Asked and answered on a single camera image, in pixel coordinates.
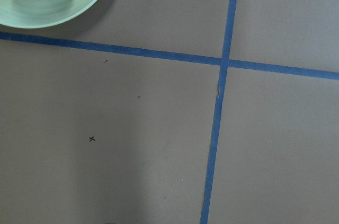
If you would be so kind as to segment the green plate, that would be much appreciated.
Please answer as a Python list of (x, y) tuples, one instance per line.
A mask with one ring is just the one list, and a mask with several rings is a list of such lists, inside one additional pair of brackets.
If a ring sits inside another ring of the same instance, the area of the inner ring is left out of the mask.
[(67, 22), (98, 0), (1, 0), (1, 25), (38, 29)]

